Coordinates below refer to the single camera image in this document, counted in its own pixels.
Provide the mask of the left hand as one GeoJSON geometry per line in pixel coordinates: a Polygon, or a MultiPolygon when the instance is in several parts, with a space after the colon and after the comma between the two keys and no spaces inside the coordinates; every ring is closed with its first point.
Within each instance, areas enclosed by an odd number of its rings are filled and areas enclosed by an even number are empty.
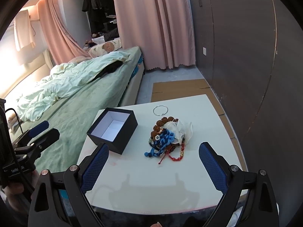
{"type": "MultiPolygon", "coordinates": [[[[37,170],[34,170],[31,173],[26,175],[26,179],[30,183],[30,185],[35,189],[37,185],[37,180],[39,178],[39,173],[37,170]]],[[[23,216],[28,215],[30,203],[24,196],[24,185],[22,183],[14,182],[10,185],[2,188],[6,200],[8,202],[8,206],[10,206],[14,212],[21,214],[23,216]]]]}

